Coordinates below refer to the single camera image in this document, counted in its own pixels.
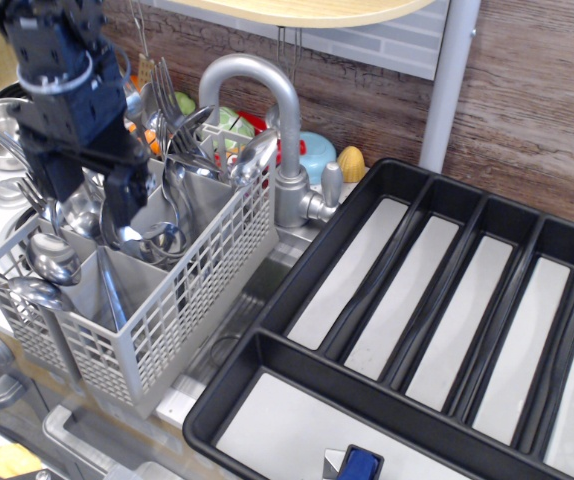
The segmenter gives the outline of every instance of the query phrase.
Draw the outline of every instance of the utensil organizer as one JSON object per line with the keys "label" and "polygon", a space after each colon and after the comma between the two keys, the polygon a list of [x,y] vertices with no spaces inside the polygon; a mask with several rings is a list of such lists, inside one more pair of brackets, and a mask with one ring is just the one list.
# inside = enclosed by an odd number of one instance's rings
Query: utensil organizer
{"label": "utensil organizer", "polygon": [[[233,142],[236,148],[249,140],[213,127],[206,127],[205,132],[203,144],[217,147],[222,159],[226,158],[225,140]],[[117,333],[99,324],[107,305],[98,288],[93,242],[92,250],[84,257],[83,281],[63,288],[85,316],[40,312],[38,320],[28,322],[18,313],[18,303],[0,290],[0,308],[25,352],[47,367],[55,356],[60,357],[58,365],[68,367],[57,370],[80,372],[101,406],[109,403],[143,418],[149,416],[278,242],[273,220],[274,168],[272,162],[254,184],[232,192],[229,201],[169,272],[121,252],[108,251],[124,291],[137,297],[130,302],[132,315]],[[194,177],[194,181],[198,184],[193,188],[201,191],[202,198],[208,201],[205,192],[211,188],[209,182],[214,181],[200,177]],[[222,197],[223,185],[213,187]],[[209,211],[209,207],[201,205],[204,211]],[[156,217],[146,210],[141,210],[138,216]],[[135,218],[134,224],[141,221]],[[18,244],[34,229],[35,224],[27,224],[0,248],[0,261],[8,257],[14,265],[4,268],[0,263],[1,273],[29,274],[26,269],[16,267],[23,254]],[[42,327],[43,320],[50,328]]]}

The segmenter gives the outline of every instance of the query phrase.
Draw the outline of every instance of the wooden shelf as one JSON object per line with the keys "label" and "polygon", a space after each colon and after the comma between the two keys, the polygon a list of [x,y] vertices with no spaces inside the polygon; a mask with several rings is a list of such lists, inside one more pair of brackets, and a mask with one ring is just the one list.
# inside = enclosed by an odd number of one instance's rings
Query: wooden shelf
{"label": "wooden shelf", "polygon": [[433,0],[171,0],[269,25],[307,28],[356,27],[415,12]]}

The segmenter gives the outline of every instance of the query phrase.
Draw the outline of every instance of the black cutlery tray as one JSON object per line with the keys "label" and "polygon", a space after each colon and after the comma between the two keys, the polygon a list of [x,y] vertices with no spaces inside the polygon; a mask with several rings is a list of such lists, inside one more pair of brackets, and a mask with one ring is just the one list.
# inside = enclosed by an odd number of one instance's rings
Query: black cutlery tray
{"label": "black cutlery tray", "polygon": [[[300,313],[382,198],[404,203],[408,209],[374,266],[318,349],[289,340],[287,334]],[[343,361],[430,216],[456,223],[458,233],[383,373],[371,380],[343,366]],[[502,240],[513,250],[445,406],[435,411],[404,392],[483,235]],[[511,444],[505,445],[471,425],[526,279],[541,257],[569,267],[570,273],[516,432]],[[183,431],[193,448],[240,477],[264,478],[215,445],[256,379],[271,373],[468,477],[571,479],[543,458],[573,356],[574,224],[383,159],[290,271],[201,395]]]}

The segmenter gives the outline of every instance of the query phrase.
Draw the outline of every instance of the blue object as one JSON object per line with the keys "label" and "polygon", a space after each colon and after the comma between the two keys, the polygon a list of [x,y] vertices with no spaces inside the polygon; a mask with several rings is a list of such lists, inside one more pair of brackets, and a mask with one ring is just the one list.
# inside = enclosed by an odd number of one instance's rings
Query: blue object
{"label": "blue object", "polygon": [[300,156],[300,164],[309,175],[309,183],[317,185],[325,165],[336,161],[336,149],[322,135],[312,132],[300,132],[300,139],[305,142],[306,153]]}
{"label": "blue object", "polygon": [[349,452],[349,458],[337,480],[372,480],[378,471],[379,463],[380,460],[373,454],[354,448]]}

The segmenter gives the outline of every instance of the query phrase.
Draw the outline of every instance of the wooden wall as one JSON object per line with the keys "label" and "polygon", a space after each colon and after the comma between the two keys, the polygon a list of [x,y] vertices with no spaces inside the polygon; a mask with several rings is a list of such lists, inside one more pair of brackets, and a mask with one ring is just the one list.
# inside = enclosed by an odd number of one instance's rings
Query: wooden wall
{"label": "wooden wall", "polygon": [[[128,2],[107,0],[106,34],[133,62],[140,49]],[[165,56],[175,86],[197,98],[216,58],[274,59],[273,40],[145,7],[152,56]],[[296,79],[303,129],[368,163],[417,163],[432,82],[306,50]],[[228,81],[221,104],[264,115],[269,92]],[[574,220],[574,0],[483,0],[445,173]]]}

